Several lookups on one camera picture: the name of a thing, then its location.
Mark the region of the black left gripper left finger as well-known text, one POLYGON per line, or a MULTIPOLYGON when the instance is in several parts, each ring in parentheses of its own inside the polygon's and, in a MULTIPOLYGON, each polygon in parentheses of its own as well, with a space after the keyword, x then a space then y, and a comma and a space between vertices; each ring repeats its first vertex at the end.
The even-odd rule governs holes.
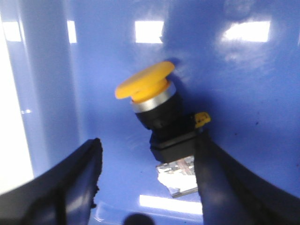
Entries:
POLYGON ((0 196, 2 225, 87 225, 102 172, 100 139, 90 139, 59 164, 0 196))

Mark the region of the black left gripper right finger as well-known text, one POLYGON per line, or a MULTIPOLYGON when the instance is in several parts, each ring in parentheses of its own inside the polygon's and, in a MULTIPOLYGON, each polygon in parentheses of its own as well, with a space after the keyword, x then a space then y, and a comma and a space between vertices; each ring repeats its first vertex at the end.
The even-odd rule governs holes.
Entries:
POLYGON ((205 225, 298 225, 300 200, 251 172, 199 134, 195 175, 205 225))

